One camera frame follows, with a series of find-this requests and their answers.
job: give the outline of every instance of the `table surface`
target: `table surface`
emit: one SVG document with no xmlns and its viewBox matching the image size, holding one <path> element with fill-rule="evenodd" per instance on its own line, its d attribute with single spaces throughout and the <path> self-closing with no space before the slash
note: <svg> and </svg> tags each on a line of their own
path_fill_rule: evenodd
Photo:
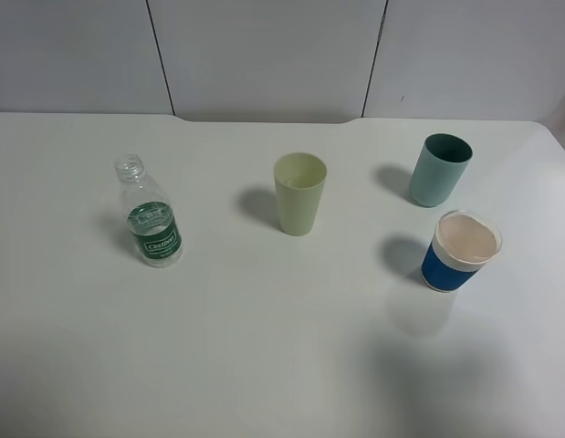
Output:
<svg viewBox="0 0 565 438">
<path fill-rule="evenodd" d="M 475 156 L 408 202 L 424 138 Z M 272 165 L 329 176 L 305 237 Z M 186 245 L 144 265 L 113 162 L 139 154 Z M 438 218 L 504 236 L 455 293 L 418 281 Z M 565 152 L 533 122 L 191 123 L 0 114 L 0 436 L 565 437 Z"/>
</svg>

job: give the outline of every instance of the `plastic bottle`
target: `plastic bottle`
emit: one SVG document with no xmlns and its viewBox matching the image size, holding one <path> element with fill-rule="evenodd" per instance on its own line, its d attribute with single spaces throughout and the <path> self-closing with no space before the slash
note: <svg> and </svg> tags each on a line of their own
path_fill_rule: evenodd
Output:
<svg viewBox="0 0 565 438">
<path fill-rule="evenodd" d="M 154 267 L 172 265 L 183 253 L 183 242 L 168 197 L 138 155 L 124 155 L 114 167 L 121 183 L 123 218 L 142 258 Z"/>
</svg>

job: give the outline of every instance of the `bottle neck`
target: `bottle neck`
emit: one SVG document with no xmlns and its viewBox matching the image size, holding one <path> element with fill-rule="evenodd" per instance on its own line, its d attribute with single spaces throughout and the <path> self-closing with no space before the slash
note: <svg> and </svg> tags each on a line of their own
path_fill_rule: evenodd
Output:
<svg viewBox="0 0 565 438">
<path fill-rule="evenodd" d="M 139 183 L 146 176 L 146 169 L 138 155 L 123 155 L 114 163 L 114 167 L 122 183 Z"/>
</svg>

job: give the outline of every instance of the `white wall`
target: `white wall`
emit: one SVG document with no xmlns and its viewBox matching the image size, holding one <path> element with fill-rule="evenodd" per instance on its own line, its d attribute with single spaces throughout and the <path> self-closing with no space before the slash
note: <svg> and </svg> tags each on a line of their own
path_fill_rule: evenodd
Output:
<svg viewBox="0 0 565 438">
<path fill-rule="evenodd" d="M 384 0 L 150 0 L 187 120 L 361 116 Z"/>
<path fill-rule="evenodd" d="M 565 0 L 391 0 L 365 116 L 544 120 L 565 96 Z"/>
<path fill-rule="evenodd" d="M 0 0 L 0 111 L 172 113 L 144 0 Z"/>
</svg>

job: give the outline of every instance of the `paper cup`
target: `paper cup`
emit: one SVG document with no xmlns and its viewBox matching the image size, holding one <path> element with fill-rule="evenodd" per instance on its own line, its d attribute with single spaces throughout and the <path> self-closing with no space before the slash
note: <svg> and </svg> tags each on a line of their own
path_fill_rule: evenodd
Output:
<svg viewBox="0 0 565 438">
<path fill-rule="evenodd" d="M 424 207 L 448 199 L 473 156 L 471 147 L 458 137 L 434 134 L 426 139 L 410 180 L 410 196 Z"/>
<path fill-rule="evenodd" d="M 276 162 L 278 217 L 286 234 L 306 235 L 312 229 L 325 178 L 327 166 L 309 153 L 291 153 Z"/>
<path fill-rule="evenodd" d="M 489 221 L 454 210 L 438 221 L 422 263 L 426 285 L 441 292 L 456 290 L 499 252 L 501 233 Z"/>
</svg>

